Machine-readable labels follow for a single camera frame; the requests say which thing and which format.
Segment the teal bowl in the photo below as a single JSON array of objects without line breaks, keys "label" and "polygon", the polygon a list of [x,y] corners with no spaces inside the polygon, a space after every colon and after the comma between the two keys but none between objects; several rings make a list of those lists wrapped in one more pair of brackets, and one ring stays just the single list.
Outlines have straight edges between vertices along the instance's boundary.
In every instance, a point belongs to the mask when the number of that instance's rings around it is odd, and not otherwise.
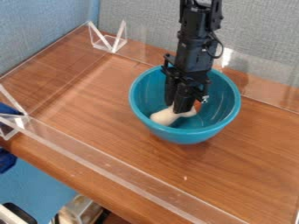
[{"label": "teal bowl", "polygon": [[219,71],[209,71],[209,100],[201,105],[200,113],[180,118],[170,127],[154,123],[149,116],[165,109],[164,80],[160,66],[145,71],[134,80],[129,90],[129,104],[136,117],[150,132],[176,144],[196,144],[213,137],[239,114],[240,94],[231,79]]}]

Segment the blue fabric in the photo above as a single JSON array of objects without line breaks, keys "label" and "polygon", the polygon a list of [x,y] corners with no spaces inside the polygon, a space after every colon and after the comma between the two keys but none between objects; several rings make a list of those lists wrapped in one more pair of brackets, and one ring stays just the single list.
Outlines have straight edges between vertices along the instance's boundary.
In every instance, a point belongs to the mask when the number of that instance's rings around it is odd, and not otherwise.
[{"label": "blue fabric", "polygon": [[97,18],[98,0],[0,0],[0,74]]},{"label": "blue fabric", "polygon": [[38,222],[48,224],[74,192],[21,159],[0,175],[0,204],[14,203]]}]

